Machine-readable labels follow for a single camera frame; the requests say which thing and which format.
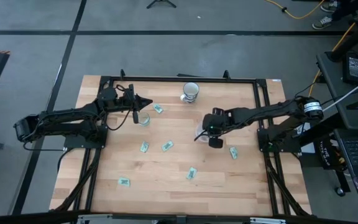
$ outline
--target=gray concrete floor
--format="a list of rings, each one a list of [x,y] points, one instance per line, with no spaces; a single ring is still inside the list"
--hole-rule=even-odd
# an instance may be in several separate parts
[[[172,0],[178,8],[149,1],[88,1],[80,30],[310,30],[324,16],[293,20],[263,0]],[[278,1],[296,15],[316,2]],[[70,30],[80,1],[0,0],[0,29]],[[330,30],[345,30],[346,21]],[[221,35],[77,36],[60,89],[56,110],[74,107],[83,75],[175,76],[177,73],[221,77],[279,78],[287,98],[313,81],[315,55],[329,51],[339,37],[261,37]],[[0,36],[0,50],[11,57],[0,79],[0,215],[9,213],[28,153],[16,140],[12,125],[45,108],[62,61],[67,36]],[[314,96],[329,99],[324,85]],[[61,149],[63,138],[47,138],[44,149]],[[48,210],[57,174],[59,152],[41,153],[24,213]],[[353,190],[340,198],[332,171],[303,169],[313,214],[358,221],[358,197]]]

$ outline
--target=dollar bill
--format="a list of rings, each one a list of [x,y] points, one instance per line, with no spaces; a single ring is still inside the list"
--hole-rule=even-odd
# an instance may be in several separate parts
[[[163,144],[161,146],[162,151],[166,152],[168,151],[168,149],[170,149],[173,146],[173,142],[172,141],[168,141],[167,143]]]
[[[233,159],[237,159],[237,149],[236,147],[230,147],[230,153],[231,153],[231,157],[233,157]]]
[[[120,177],[118,179],[118,184],[119,185],[124,185],[124,186],[127,186],[127,187],[131,186],[130,180],[128,178],[125,178],[125,177]]]
[[[140,151],[147,152],[148,149],[149,149],[149,144],[147,142],[143,141],[142,146],[140,147]]]
[[[189,173],[187,173],[187,179],[191,180],[194,178],[194,176],[196,175],[197,173],[197,169],[193,168],[193,167],[190,167],[190,170],[189,170]]]
[[[153,108],[156,110],[157,113],[162,113],[164,110],[161,108],[159,104],[154,104]]]

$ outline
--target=sneaker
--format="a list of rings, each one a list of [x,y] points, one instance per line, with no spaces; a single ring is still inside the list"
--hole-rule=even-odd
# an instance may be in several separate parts
[[[320,6],[320,9],[324,12],[335,12],[335,10],[338,8],[338,2],[337,1],[331,1],[328,4],[322,4]]]
[[[324,29],[326,27],[329,27],[333,22],[333,19],[331,17],[324,17],[322,18],[319,22],[315,22],[314,24],[312,24],[311,26],[313,27],[313,29]]]

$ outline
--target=wooden tabletop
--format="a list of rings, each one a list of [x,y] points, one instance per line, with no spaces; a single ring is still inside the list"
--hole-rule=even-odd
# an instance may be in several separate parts
[[[98,92],[100,76],[85,75],[76,107],[92,102]],[[158,114],[148,105],[150,124],[142,127],[129,118],[117,131],[108,133],[102,150],[91,211],[106,213],[153,213],[188,215],[271,215],[264,158],[259,152],[257,122],[222,137],[224,147],[194,142],[195,129],[212,108],[255,108],[251,84],[198,83],[195,103],[180,101],[181,82],[114,82],[125,87],[134,84],[137,94],[150,98],[164,109]],[[284,101],[280,80],[267,80],[271,104]],[[116,127],[125,113],[111,113],[108,125]],[[275,124],[285,118],[275,119]],[[162,144],[173,141],[167,152]],[[150,146],[140,152],[143,141]],[[229,147],[236,146],[232,159]],[[62,160],[50,208],[59,206],[78,182],[84,149],[75,149]],[[291,154],[281,153],[285,183],[298,203],[310,212],[301,166]],[[186,175],[190,167],[198,170],[194,179]],[[118,185],[125,177],[131,186]],[[88,186],[80,208],[85,206]],[[280,194],[276,188],[279,210]]]

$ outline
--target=white mug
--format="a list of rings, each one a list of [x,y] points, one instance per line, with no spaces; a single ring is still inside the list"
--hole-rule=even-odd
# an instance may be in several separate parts
[[[200,88],[196,83],[186,83],[183,86],[183,94],[180,96],[180,100],[186,103],[192,103],[196,101],[199,91]]]

